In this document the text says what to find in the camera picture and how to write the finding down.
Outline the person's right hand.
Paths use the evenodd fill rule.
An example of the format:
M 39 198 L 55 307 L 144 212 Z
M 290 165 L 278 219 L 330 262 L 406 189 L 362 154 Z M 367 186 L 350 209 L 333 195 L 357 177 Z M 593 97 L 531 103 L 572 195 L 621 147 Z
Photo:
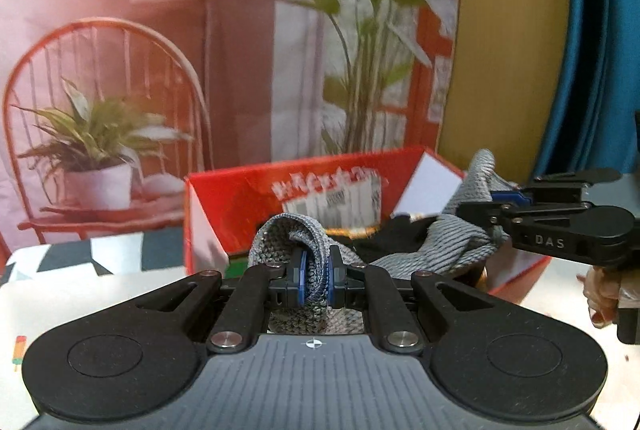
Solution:
M 603 328 L 614 324 L 620 299 L 620 273 L 591 267 L 586 275 L 577 275 L 576 279 L 582 283 L 592 325 Z

